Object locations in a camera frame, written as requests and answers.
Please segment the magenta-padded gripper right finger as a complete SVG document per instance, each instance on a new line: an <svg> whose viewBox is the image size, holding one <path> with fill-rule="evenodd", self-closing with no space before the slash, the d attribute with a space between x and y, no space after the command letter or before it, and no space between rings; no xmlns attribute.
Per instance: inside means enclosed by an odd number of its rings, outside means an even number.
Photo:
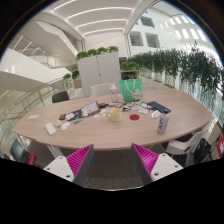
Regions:
<svg viewBox="0 0 224 224"><path fill-rule="evenodd" d="M157 154L135 143L131 144L131 154L144 185L182 169L168 154Z"/></svg>

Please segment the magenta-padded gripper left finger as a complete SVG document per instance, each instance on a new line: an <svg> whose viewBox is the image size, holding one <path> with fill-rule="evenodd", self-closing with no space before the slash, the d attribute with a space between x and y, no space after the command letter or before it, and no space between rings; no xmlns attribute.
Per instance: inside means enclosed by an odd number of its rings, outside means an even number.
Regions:
<svg viewBox="0 0 224 224"><path fill-rule="evenodd" d="M90 144L67 157L58 156L47 165L44 170L81 186L84 182L93 155L94 146Z"/></svg>

